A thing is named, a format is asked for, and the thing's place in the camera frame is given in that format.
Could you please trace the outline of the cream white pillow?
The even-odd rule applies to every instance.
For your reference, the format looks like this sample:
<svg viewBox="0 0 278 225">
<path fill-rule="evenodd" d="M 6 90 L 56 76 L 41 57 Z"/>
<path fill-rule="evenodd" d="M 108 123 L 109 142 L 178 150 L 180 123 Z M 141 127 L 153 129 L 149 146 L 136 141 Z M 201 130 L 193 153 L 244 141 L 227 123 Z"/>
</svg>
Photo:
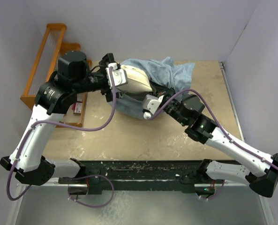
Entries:
<svg viewBox="0 0 278 225">
<path fill-rule="evenodd" d="M 120 67 L 125 70 L 128 83 L 119 86 L 119 90 L 126 91 L 131 94 L 152 92 L 149 78 L 143 70 L 129 65 L 121 65 Z"/>
</svg>

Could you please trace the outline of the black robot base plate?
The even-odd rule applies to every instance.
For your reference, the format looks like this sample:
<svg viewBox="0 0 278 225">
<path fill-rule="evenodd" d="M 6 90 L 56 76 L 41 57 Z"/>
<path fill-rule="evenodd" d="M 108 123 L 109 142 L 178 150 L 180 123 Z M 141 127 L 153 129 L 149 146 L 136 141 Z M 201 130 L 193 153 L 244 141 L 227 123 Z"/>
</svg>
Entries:
<svg viewBox="0 0 278 225">
<path fill-rule="evenodd" d="M 108 182 L 101 180 L 93 184 L 92 180 L 85 179 L 79 183 L 69 184 L 72 186 L 69 192 L 75 194 L 76 187 L 83 187 L 81 194 L 100 194 L 105 190 L 115 191 L 180 191 L 185 194 L 198 193 L 202 195 L 214 194 L 214 189 L 221 185 L 222 180 L 213 180 L 199 171 L 200 160 L 149 160 L 149 161 L 85 161 L 80 162 L 81 170 L 76 177 L 83 177 L 93 174 L 108 176 L 110 179 L 137 178 L 137 179 L 174 179 L 185 177 L 188 181 L 210 181 L 208 184 L 184 185 L 176 182 Z"/>
</svg>

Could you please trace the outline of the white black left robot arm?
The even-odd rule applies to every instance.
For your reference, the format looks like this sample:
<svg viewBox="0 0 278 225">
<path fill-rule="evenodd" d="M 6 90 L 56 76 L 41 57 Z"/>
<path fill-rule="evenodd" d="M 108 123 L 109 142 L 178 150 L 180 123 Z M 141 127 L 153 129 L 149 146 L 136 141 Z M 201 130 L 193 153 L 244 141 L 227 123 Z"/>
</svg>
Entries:
<svg viewBox="0 0 278 225">
<path fill-rule="evenodd" d="M 86 54 L 69 51 L 58 59 L 58 69 L 43 83 L 36 96 L 32 115 L 15 151 L 2 157 L 0 165 L 15 174 L 26 185 L 41 186 L 50 178 L 63 177 L 80 184 L 85 179 L 85 165 L 76 159 L 51 161 L 43 151 L 56 126 L 61 123 L 71 105 L 81 93 L 101 91 L 107 102 L 115 102 L 119 95 L 116 87 L 128 83 L 127 73 L 114 60 L 113 54 L 105 55 L 98 71 L 90 69 Z"/>
</svg>

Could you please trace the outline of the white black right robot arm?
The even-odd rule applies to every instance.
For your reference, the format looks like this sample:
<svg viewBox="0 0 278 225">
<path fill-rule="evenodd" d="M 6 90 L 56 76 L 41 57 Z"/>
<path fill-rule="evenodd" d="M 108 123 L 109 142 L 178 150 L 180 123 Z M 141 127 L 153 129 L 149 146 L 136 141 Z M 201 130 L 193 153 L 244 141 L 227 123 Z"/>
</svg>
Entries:
<svg viewBox="0 0 278 225">
<path fill-rule="evenodd" d="M 247 185 L 263 197 L 273 196 L 278 183 L 278 153 L 265 153 L 227 132 L 197 91 L 176 92 L 154 82 L 151 89 L 143 102 L 145 119 L 152 120 L 165 112 L 186 128 L 185 133 L 193 141 L 213 147 L 237 162 L 203 160 L 197 172 L 201 183 L 229 180 Z"/>
</svg>

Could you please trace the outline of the green beige blue pillowcase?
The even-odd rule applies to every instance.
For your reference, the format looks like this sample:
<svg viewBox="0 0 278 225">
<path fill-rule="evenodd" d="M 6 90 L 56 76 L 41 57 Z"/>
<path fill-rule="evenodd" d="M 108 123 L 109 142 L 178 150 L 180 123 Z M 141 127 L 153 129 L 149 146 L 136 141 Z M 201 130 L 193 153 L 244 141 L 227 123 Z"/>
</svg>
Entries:
<svg viewBox="0 0 278 225">
<path fill-rule="evenodd" d="M 150 85 L 151 82 L 155 82 L 173 88 L 176 93 L 191 88 L 195 67 L 195 63 L 175 65 L 171 57 L 166 57 L 164 60 L 127 59 L 121 65 L 134 66 L 143 70 L 149 78 Z M 116 91 L 122 93 L 122 97 L 116 100 L 115 110 L 132 118 L 144 120 L 143 100 L 146 95 L 152 95 L 152 92 L 131 94 L 118 88 Z"/>
</svg>

